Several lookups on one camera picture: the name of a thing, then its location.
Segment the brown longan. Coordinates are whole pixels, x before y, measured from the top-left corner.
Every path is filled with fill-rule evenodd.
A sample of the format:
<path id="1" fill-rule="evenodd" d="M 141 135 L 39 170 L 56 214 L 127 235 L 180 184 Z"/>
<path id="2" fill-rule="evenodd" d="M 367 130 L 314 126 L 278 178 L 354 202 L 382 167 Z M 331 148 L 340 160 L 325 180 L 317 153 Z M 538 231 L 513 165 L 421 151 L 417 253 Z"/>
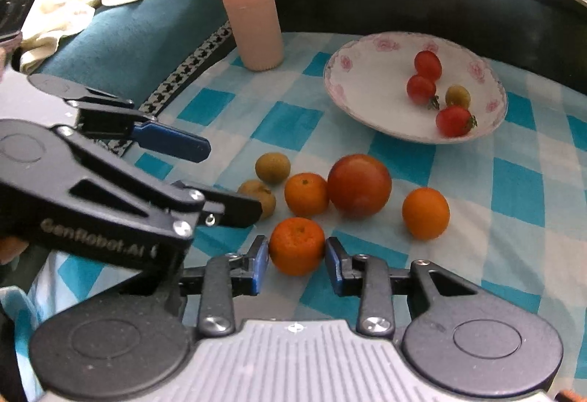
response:
<path id="1" fill-rule="evenodd" d="M 280 152 L 268 152 L 261 155 L 255 164 L 257 177 L 271 185 L 280 184 L 291 173 L 291 162 Z"/>
<path id="2" fill-rule="evenodd" d="M 274 193 L 271 191 L 271 188 L 267 186 L 264 182 L 257 179 L 247 180 L 243 182 L 238 192 L 257 199 L 262 204 L 262 215 L 260 220 L 263 221 L 274 214 L 274 210 L 276 210 L 277 206 L 277 199 L 274 196 Z"/>

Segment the mandarin orange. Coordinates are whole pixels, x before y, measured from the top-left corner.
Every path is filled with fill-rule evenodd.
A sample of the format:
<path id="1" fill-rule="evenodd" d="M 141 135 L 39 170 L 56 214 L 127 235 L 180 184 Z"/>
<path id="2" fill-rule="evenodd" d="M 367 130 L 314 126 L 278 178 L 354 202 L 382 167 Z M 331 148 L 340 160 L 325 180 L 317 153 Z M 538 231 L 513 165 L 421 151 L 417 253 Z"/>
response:
<path id="1" fill-rule="evenodd" d="M 451 218 L 450 206 L 438 190 L 421 187 L 411 191 L 404 199 L 402 218 L 415 239 L 430 241 L 447 230 Z"/>
<path id="2" fill-rule="evenodd" d="M 285 203 L 297 217 L 310 218 L 327 211 L 327 181 L 316 173 L 302 172 L 285 182 Z"/>
<path id="3" fill-rule="evenodd" d="M 269 253 L 280 272 L 288 276 L 306 276 L 315 271 L 324 258 L 323 229 L 306 218 L 285 219 L 274 227 Z"/>

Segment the large red tomato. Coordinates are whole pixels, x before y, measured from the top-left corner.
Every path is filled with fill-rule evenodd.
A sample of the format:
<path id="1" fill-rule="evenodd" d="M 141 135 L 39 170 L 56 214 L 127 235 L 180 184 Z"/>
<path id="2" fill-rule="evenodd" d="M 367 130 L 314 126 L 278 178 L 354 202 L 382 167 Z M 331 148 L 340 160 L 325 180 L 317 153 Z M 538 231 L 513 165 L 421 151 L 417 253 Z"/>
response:
<path id="1" fill-rule="evenodd" d="M 377 158 L 356 153 L 340 158 L 327 177 L 328 196 L 346 218 L 362 219 L 380 212 L 387 204 L 392 179 Z"/>

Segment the houndstooth trim cushion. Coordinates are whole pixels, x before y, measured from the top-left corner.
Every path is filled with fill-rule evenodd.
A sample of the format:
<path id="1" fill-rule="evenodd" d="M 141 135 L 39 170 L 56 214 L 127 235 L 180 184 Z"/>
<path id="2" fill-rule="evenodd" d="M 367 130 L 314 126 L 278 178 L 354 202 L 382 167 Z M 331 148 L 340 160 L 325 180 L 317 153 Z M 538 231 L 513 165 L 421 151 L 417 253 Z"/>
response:
<path id="1" fill-rule="evenodd" d="M 135 68 L 136 75 L 111 85 L 109 92 L 132 100 L 133 107 L 145 114 L 161 117 L 191 83 L 234 49 L 233 31 L 226 21 L 190 52 L 181 49 L 179 56 L 168 55 L 165 62 Z"/>

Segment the teal blanket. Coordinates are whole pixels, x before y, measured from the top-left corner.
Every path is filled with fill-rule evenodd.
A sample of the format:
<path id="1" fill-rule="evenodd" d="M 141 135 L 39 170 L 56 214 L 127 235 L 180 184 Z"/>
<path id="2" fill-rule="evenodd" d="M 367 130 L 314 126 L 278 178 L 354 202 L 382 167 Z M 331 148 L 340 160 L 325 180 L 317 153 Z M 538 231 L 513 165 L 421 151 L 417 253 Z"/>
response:
<path id="1" fill-rule="evenodd" d="M 151 62 L 190 52 L 227 21 L 222 0 L 140 0 L 99 8 L 81 33 L 63 40 L 39 73 L 109 92 Z"/>

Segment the cream white cloth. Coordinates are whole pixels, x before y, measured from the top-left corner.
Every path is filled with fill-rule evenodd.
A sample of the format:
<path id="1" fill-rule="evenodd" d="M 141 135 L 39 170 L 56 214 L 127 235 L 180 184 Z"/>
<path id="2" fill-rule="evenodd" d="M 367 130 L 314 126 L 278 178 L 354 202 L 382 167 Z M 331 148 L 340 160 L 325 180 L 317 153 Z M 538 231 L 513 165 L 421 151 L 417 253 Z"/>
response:
<path id="1" fill-rule="evenodd" d="M 31 74 L 54 55 L 63 38 L 81 33 L 100 7 L 140 0 L 35 0 L 22 28 L 19 71 Z"/>

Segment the blue white checkered cloth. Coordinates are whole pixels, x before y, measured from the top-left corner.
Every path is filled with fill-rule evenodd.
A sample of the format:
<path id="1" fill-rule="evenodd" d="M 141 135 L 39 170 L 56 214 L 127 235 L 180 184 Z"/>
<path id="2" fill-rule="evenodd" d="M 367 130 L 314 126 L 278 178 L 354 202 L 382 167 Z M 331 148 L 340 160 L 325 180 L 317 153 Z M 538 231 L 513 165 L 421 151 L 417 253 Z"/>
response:
<path id="1" fill-rule="evenodd" d="M 383 162 L 393 180 L 385 208 L 363 221 L 335 210 L 318 217 L 350 253 L 393 267 L 429 259 L 541 315 L 560 333 L 564 360 L 555 389 L 586 390 L 586 99 L 519 69 L 494 63 L 508 111 L 485 138 L 461 145 L 418 145 L 379 134 L 327 96 L 322 71 L 343 35 L 288 34 L 285 62 L 264 74 L 230 54 L 190 84 L 161 120 L 211 141 L 202 163 L 130 148 L 125 159 L 167 181 L 234 190 L 255 175 L 256 160 L 278 151 L 293 172 L 327 175 L 344 155 Z M 447 230 L 415 239 L 402 218 L 413 190 L 430 187 L 450 206 Z"/>

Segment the cherry tomato with stem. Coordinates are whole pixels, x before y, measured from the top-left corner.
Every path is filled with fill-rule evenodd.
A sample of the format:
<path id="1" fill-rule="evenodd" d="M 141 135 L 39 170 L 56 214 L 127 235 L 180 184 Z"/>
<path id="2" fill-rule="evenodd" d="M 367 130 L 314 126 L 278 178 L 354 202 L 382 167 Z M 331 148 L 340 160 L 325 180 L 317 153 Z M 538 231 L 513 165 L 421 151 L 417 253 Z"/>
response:
<path id="1" fill-rule="evenodd" d="M 436 127 L 446 138 L 463 137 L 477 125 L 475 116 L 460 106 L 446 107 L 436 117 Z"/>

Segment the cherry tomato middle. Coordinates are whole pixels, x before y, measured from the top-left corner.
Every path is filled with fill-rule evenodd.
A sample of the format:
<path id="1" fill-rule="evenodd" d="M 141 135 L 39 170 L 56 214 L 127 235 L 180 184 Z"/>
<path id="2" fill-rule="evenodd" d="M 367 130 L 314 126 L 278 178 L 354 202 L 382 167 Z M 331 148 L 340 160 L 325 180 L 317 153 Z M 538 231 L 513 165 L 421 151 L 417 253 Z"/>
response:
<path id="1" fill-rule="evenodd" d="M 412 76 L 406 86 L 409 99 L 418 106 L 436 106 L 438 103 L 436 84 L 420 76 Z"/>

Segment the white floral plate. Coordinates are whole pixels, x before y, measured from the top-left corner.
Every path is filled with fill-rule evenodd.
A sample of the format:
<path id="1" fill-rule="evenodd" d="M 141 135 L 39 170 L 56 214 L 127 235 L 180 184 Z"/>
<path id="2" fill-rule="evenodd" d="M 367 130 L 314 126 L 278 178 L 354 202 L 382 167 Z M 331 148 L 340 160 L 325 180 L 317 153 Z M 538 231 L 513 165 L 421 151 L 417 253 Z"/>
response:
<path id="1" fill-rule="evenodd" d="M 407 83 L 416 74 L 420 51 L 437 54 L 442 75 L 437 95 L 442 108 L 450 86 L 461 85 L 471 96 L 477 125 L 463 137 L 444 137 L 437 112 L 414 104 Z M 349 117 L 383 134 L 419 144 L 460 144 L 493 133 L 506 117 L 507 93 L 489 63 L 452 41 L 421 33 L 384 32 L 352 40 L 335 51 L 323 73 L 330 99 Z"/>

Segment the green-brown small fruit on plate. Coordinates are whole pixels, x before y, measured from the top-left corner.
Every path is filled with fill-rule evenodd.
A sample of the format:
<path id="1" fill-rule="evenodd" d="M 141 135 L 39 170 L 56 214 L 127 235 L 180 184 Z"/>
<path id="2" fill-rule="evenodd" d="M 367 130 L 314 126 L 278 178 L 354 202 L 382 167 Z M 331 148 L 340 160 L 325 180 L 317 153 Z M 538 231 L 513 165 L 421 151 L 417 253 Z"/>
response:
<path id="1" fill-rule="evenodd" d="M 464 86 L 450 86 L 445 93 L 445 102 L 448 107 L 457 106 L 468 110 L 471 106 L 471 94 Z"/>

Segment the cherry tomato top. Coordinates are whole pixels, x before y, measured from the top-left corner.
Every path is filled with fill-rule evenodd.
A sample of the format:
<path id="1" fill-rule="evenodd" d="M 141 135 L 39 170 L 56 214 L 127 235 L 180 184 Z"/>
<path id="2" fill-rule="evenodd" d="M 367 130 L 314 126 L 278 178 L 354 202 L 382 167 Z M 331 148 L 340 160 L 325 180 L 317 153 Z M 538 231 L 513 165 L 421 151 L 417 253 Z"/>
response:
<path id="1" fill-rule="evenodd" d="M 432 51 L 424 50 L 417 53 L 414 58 L 414 67 L 418 75 L 432 82 L 437 82 L 442 77 L 442 63 Z"/>

